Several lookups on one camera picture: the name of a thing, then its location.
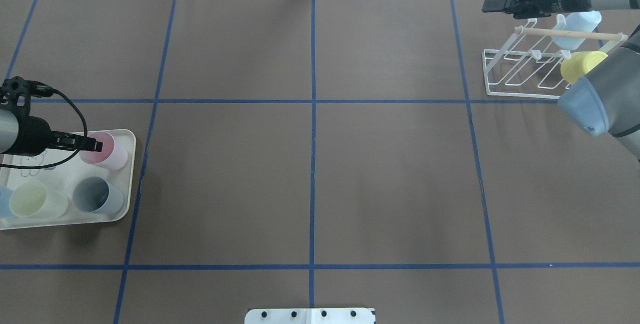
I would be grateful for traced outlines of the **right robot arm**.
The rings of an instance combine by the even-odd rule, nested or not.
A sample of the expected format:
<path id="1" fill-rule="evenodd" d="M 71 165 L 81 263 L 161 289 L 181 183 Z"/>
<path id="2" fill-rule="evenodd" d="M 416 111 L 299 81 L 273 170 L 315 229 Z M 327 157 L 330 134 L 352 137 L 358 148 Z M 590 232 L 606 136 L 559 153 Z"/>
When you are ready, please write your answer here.
<path id="1" fill-rule="evenodd" d="M 589 11 L 637 11 L 639 0 L 485 0 L 483 12 L 503 12 L 515 19 Z M 589 73 L 578 78 L 558 105 L 591 136 L 608 133 L 631 154 L 640 153 L 639 32 Z"/>

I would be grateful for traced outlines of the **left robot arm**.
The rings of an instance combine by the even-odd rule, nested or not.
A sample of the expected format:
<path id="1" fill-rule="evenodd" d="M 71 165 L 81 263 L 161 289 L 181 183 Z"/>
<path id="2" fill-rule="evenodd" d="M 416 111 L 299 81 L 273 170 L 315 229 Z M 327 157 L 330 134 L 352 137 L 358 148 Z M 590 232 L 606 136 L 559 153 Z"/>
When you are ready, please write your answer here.
<path id="1" fill-rule="evenodd" d="M 32 98 L 63 98 L 76 111 L 87 130 L 87 123 L 78 108 L 61 91 L 41 82 L 15 76 L 3 81 L 0 88 L 0 150 L 2 154 L 36 157 L 45 150 L 101 152 L 103 143 L 82 135 L 54 131 L 47 121 L 32 116 Z"/>

